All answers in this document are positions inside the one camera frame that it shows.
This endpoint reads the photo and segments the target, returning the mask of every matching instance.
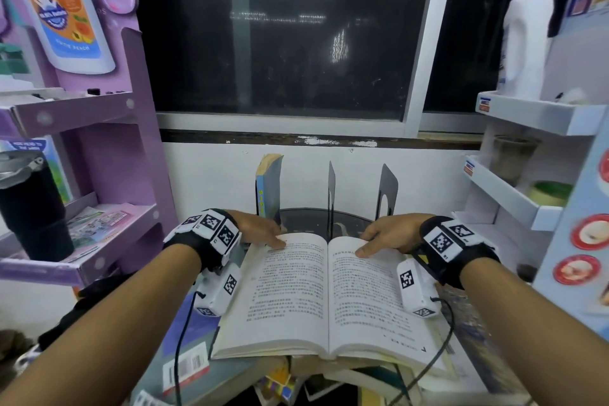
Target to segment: white bottle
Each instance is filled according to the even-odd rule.
[[[546,63],[547,27],[554,0],[512,0],[503,21],[497,91],[539,100]]]
[[[24,0],[50,63],[62,71],[104,74],[116,67],[91,0]]]

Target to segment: orange label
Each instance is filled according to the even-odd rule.
[[[82,0],[30,0],[43,25],[72,42],[93,43],[87,10]]]

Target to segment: hand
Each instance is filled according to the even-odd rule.
[[[268,244],[271,249],[283,249],[285,242],[277,238],[281,229],[270,218],[259,217],[252,213],[240,212],[239,210],[227,210],[237,222],[237,227],[242,233],[241,240],[245,243]]]
[[[419,228],[431,217],[434,216],[430,213],[405,213],[381,217],[362,233],[361,239],[370,242],[359,248],[355,255],[364,259],[387,248],[399,249],[402,253],[407,253],[421,242]]]

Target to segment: white window frame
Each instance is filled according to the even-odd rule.
[[[427,0],[404,120],[291,117],[252,114],[158,112],[162,129],[354,137],[416,138],[419,132],[483,133],[476,113],[423,112],[446,0]]]

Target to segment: black tumbler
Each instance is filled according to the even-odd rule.
[[[59,262],[74,251],[66,208],[41,151],[0,153],[0,213],[30,259]]]

